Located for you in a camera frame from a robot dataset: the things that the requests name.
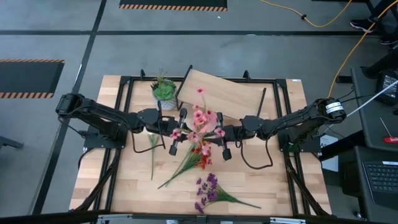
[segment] wooden table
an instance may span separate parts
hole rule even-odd
[[[99,91],[97,102],[113,107],[118,92],[120,76],[105,76]],[[137,112],[145,108],[155,108],[155,102],[151,94],[151,82],[134,82],[130,112]],[[249,84],[252,88],[262,90],[267,88],[262,106],[262,118],[274,119],[277,117],[274,94],[271,84]],[[300,80],[287,80],[289,98],[292,111],[303,108],[306,105],[303,86]],[[283,93],[281,96],[282,111],[285,113]],[[121,110],[124,106],[122,97]],[[188,109],[188,117],[192,116],[191,105],[184,104]],[[178,111],[169,111],[164,115],[175,115]],[[226,124],[239,124],[235,119],[225,121]],[[147,133],[135,135],[137,150],[150,147]],[[171,145],[172,139],[165,138],[166,145]],[[155,150],[154,178],[150,180],[151,152],[136,154],[132,150],[131,137],[127,135],[126,147],[121,154],[116,186],[113,195],[112,212],[123,213],[166,213],[166,214],[198,214],[193,204],[199,201],[197,186],[199,177],[206,177],[209,172],[216,174],[222,188],[236,198],[262,207],[261,209],[248,207],[236,203],[220,202],[212,204],[205,209],[209,215],[278,215],[291,216],[289,189],[287,174],[283,161],[283,155],[279,151],[277,137],[270,138],[269,152],[274,161],[274,166],[263,170],[252,170],[247,167],[240,156],[240,150],[229,144],[232,159],[225,162],[222,159],[221,148],[213,146],[213,165],[206,170],[199,168],[189,170],[177,177],[168,187],[157,189],[174,173],[180,161],[187,153],[189,143],[180,143],[176,156],[168,154],[169,147],[164,150],[161,147]],[[254,138],[244,141],[244,153],[246,159],[253,166],[269,164],[265,150],[265,142]],[[76,208],[88,196],[98,182],[104,149],[94,149],[81,162],[80,170],[73,191],[70,208]],[[305,183],[317,202],[327,212],[331,212],[322,168],[319,161],[309,153],[301,153],[301,161]],[[104,208],[108,186],[103,190],[100,208]],[[298,209],[303,213],[300,191],[296,187]]]

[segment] wooden panel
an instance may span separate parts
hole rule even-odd
[[[118,92],[119,76],[105,76],[99,91],[98,102],[114,106]],[[151,89],[151,82],[134,82],[132,100],[129,111],[136,112],[145,108],[155,107]],[[305,97],[300,82],[287,81],[292,111],[305,106]],[[267,88],[265,102],[262,106],[262,118],[274,119],[276,107],[272,85],[248,84],[253,90]],[[185,103],[188,109],[188,124],[191,123],[192,106]],[[165,111],[164,115],[178,116],[178,111]],[[239,125],[236,119],[227,118],[226,123]],[[138,151],[150,147],[146,133],[136,134],[136,148]],[[180,177],[177,177],[168,187],[158,190],[175,171],[187,153],[189,143],[178,145],[176,156],[168,154],[172,140],[165,137],[167,149],[155,150],[154,178],[150,180],[151,152],[136,154],[132,150],[131,136],[127,136],[125,149],[122,151],[118,176],[113,196],[112,212],[124,213],[169,213],[169,214],[197,214],[194,202],[199,200],[196,196],[197,186],[195,181],[199,177],[205,177],[209,172],[215,173],[220,185],[236,198],[262,207],[256,209],[234,203],[215,203],[205,209],[206,214],[212,215],[292,215],[289,189],[285,172],[283,155],[279,152],[277,137],[272,137],[269,144],[269,152],[274,166],[263,170],[252,170],[241,159],[240,150],[233,143],[228,144],[231,149],[232,159],[224,162],[221,148],[213,146],[213,165],[206,170],[193,169]],[[269,164],[269,159],[264,147],[264,141],[250,139],[244,141],[244,155],[253,166]],[[98,181],[104,150],[95,149],[82,160],[76,180],[70,208],[76,208],[82,203]],[[319,162],[311,154],[302,154],[303,171],[308,189],[315,199],[328,212],[330,206],[326,192],[322,170]],[[104,206],[105,195],[108,186],[104,188],[101,207]],[[297,189],[298,203],[301,205],[300,194]]]
[[[196,88],[205,86],[205,101],[208,108],[231,118],[256,115],[260,106],[262,91],[239,83],[227,81],[197,70],[191,70],[181,89],[178,99],[203,106]]]

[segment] succulent plant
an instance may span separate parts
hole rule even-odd
[[[171,100],[173,98],[175,91],[174,83],[167,82],[161,83],[157,85],[157,88],[154,90],[154,96],[157,100]]]

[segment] yellow cable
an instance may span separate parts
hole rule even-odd
[[[301,13],[298,12],[297,10],[292,9],[292,8],[290,8],[290,7],[281,6],[281,5],[278,5],[278,4],[271,3],[271,2],[267,2],[267,1],[265,1],[265,0],[260,0],[260,1],[261,1],[261,2],[264,2],[264,3],[267,3],[267,4],[271,5],[271,6],[281,7],[282,9],[287,9],[287,10],[293,11],[293,12],[297,13],[298,15],[303,16],[303,14],[301,14]],[[334,21],[341,15],[341,14],[347,9],[347,7],[349,6],[349,4],[350,4],[352,1],[353,1],[353,0],[349,0],[349,2],[346,4],[346,6],[344,7],[343,10],[341,10],[340,13],[337,14],[337,16],[336,16],[334,19],[332,19],[330,22],[328,22],[328,23],[326,23],[326,24],[324,24],[324,25],[320,25],[320,26],[319,26],[319,25],[315,25],[314,23],[312,23],[311,21],[309,21],[306,17],[304,17],[304,19],[305,19],[310,25],[312,25],[312,26],[314,26],[314,27],[316,27],[316,28],[326,27],[326,26],[330,25],[332,22],[334,22]]]
[[[378,19],[380,19],[380,17],[386,13],[393,5],[397,4],[398,0],[394,1],[391,5],[389,5],[384,11],[382,11],[380,13],[380,15],[377,17]],[[329,94],[328,94],[328,98],[331,96],[331,91],[333,90],[333,86],[335,85],[337,76],[340,74],[341,69],[344,67],[344,65],[346,65],[347,60],[349,59],[349,57],[351,56],[351,54],[353,54],[354,50],[358,47],[358,45],[362,42],[362,40],[366,37],[366,34],[368,34],[369,30],[371,30],[374,27],[375,23],[373,22],[372,25],[369,27],[369,29],[363,34],[362,38],[358,41],[358,43],[354,46],[354,48],[351,50],[351,52],[347,55],[346,60],[344,60],[343,64],[340,66],[340,68],[338,69],[335,78],[333,79],[333,83],[331,83],[330,86],[330,90],[329,90]]]

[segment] shoe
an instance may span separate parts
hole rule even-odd
[[[367,19],[353,19],[351,20],[351,22],[349,22],[349,24],[354,27],[355,29],[361,29],[364,32],[367,32],[368,34],[370,34],[371,32],[373,32],[374,30],[374,26],[371,30],[368,30],[369,27],[373,24],[371,21],[367,20]]]
[[[398,42],[398,34],[395,32],[392,34],[387,34],[380,39],[380,44],[382,45],[394,44],[396,42]]]

